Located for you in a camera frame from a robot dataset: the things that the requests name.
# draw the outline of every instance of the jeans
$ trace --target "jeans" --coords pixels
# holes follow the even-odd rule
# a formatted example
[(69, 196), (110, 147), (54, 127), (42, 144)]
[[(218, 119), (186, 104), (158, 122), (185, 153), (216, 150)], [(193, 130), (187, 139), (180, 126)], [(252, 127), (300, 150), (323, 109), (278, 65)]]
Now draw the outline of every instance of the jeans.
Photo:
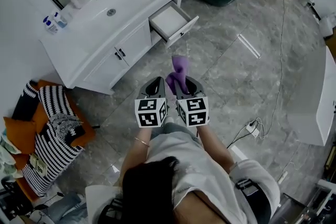
[(192, 140), (194, 142), (196, 142), (199, 145), (202, 145), (202, 143), (196, 137), (196, 135), (194, 135), (186, 127), (180, 126), (180, 125), (178, 125), (176, 123), (172, 123), (172, 122), (166, 123), (166, 124), (162, 125), (161, 127), (154, 128), (153, 132), (152, 132), (151, 140), (156, 138), (160, 134), (170, 134), (170, 133), (174, 133), (174, 132), (186, 133), (186, 134), (190, 135), (190, 137), (192, 138)]
[(63, 215), (80, 202), (81, 200), (78, 195), (74, 192), (70, 192), (61, 200), (41, 211), (45, 213), (55, 224), (75, 224), (78, 223), (80, 219), (88, 216), (86, 203), (67, 213), (65, 216)]

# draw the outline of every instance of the gray marble floor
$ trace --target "gray marble floor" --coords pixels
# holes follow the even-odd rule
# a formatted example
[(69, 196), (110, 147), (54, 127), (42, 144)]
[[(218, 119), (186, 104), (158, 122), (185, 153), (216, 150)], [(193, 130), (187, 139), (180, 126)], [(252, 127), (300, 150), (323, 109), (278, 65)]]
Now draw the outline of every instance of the gray marble floor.
[[(114, 95), (78, 88), (72, 91), (89, 122), (100, 124), (101, 129), (57, 184), (65, 192), (83, 193), (87, 185), (112, 185), (117, 180), (125, 153), (138, 130), (134, 98), (150, 78), (165, 77), (171, 72), (171, 56), (175, 54), (188, 56), (189, 75), (200, 80), (209, 97), (210, 125), (225, 144), (257, 116), (268, 130), (281, 77), (279, 56), (285, 11), (283, 78), (274, 123), (266, 139), (248, 136), (236, 145), (246, 156), (259, 161), (275, 179), (287, 170), (289, 175), (280, 185), (281, 190), (307, 202), (321, 177), (330, 143), (326, 147), (300, 143), (288, 124), (286, 106), (300, 78), (305, 55), (324, 46), (312, 12), (298, 0), (236, 0), (226, 7), (183, 0), (182, 8), (190, 16), (200, 17), (195, 28), (169, 49), (162, 43), (154, 46), (115, 85)], [(245, 40), (261, 54), (259, 59), (244, 45)], [(170, 91), (166, 92), (169, 102), (173, 102)], [(176, 111), (170, 113), (179, 122)]]

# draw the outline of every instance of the bathroom vanity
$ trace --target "bathroom vanity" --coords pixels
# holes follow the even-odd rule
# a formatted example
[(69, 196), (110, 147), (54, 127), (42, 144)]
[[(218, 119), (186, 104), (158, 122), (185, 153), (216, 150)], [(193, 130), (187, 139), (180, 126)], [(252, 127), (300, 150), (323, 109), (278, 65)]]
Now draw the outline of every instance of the bathroom vanity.
[(113, 94), (112, 87), (161, 38), (169, 47), (198, 16), (181, 10), (181, 0), (83, 0), (63, 12), (72, 20), (40, 41), (67, 88)]

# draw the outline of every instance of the black handle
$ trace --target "black handle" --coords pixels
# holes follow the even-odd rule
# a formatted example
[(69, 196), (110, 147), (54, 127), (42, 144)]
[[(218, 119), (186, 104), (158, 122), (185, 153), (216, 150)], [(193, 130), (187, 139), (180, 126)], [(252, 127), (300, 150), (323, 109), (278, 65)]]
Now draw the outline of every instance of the black handle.
[(114, 55), (116, 55), (119, 60), (122, 60), (121, 57), (120, 57), (120, 55), (117, 52)]
[(125, 52), (123, 52), (122, 49), (119, 49), (119, 51), (121, 52), (121, 54), (122, 54), (123, 57), (126, 56)]

